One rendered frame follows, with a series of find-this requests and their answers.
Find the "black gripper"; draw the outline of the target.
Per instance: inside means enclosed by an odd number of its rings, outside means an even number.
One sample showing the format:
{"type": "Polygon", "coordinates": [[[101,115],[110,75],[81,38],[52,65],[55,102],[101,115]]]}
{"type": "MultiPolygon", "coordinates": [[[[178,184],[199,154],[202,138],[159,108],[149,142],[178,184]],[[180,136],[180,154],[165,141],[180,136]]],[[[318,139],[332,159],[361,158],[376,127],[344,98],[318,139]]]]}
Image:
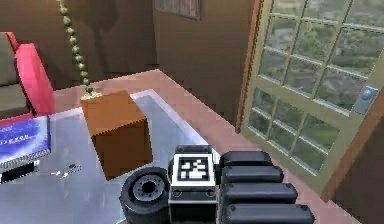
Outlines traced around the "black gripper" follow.
{"type": "Polygon", "coordinates": [[[127,224],[170,224],[167,171],[147,167],[129,176],[119,197],[127,224]]]}

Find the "brown cardboard box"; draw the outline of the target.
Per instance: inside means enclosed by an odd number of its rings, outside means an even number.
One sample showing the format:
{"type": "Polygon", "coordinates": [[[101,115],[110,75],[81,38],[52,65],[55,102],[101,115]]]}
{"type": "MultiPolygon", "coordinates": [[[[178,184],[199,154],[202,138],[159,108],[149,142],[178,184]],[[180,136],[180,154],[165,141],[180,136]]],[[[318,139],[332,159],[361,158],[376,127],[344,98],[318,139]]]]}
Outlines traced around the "brown cardboard box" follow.
{"type": "Polygon", "coordinates": [[[126,91],[81,101],[107,181],[153,161],[146,115],[126,91]]]}

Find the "small metal keys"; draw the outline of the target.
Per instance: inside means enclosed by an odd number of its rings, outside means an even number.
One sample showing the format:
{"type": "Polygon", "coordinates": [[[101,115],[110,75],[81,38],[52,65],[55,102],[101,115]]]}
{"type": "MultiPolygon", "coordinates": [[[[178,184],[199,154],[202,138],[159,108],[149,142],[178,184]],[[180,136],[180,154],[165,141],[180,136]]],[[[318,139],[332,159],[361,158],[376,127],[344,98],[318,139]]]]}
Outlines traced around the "small metal keys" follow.
{"type": "Polygon", "coordinates": [[[78,172],[81,169],[80,164],[70,164],[69,166],[60,169],[60,170],[55,170],[53,172],[50,172],[50,176],[57,177],[59,179],[64,179],[68,177],[70,174],[78,172]]]}

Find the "black remote control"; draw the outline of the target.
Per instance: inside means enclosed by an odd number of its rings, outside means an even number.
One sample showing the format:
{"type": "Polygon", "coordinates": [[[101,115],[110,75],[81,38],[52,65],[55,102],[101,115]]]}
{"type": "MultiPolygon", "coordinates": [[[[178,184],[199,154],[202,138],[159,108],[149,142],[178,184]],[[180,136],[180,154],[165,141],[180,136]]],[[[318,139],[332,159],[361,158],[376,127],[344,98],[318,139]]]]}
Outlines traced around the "black remote control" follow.
{"type": "Polygon", "coordinates": [[[23,166],[5,171],[0,174],[0,184],[7,183],[18,179],[20,177],[27,176],[33,172],[37,172],[39,170],[39,161],[34,161],[23,166]]]}

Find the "blue and white book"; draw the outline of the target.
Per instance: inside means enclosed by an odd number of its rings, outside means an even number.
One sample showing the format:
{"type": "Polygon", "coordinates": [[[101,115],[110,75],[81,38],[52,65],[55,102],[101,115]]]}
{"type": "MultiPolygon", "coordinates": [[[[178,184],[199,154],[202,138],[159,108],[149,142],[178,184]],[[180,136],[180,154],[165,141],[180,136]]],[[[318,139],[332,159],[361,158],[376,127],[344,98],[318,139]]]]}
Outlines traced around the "blue and white book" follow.
{"type": "Polygon", "coordinates": [[[34,162],[50,152],[48,116],[18,121],[0,128],[0,172],[34,162]]]}

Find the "glass paned door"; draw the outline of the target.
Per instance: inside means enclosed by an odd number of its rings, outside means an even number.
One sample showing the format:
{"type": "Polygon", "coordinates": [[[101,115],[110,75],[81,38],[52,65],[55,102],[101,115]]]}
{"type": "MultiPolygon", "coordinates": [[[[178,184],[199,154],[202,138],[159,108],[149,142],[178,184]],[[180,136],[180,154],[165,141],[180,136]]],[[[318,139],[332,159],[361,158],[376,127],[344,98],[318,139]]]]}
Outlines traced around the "glass paned door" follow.
{"type": "Polygon", "coordinates": [[[241,132],[322,192],[384,88],[384,0],[263,0],[257,26],[241,132]]]}

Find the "framed wall picture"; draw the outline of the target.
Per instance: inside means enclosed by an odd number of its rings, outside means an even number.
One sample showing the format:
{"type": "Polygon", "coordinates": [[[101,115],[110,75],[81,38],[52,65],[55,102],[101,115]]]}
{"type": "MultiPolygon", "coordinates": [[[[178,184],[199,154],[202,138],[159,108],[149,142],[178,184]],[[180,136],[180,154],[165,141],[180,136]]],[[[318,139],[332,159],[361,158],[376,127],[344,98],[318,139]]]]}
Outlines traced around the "framed wall picture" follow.
{"type": "Polygon", "coordinates": [[[185,18],[201,19],[201,0],[154,0],[155,9],[185,18]]]}

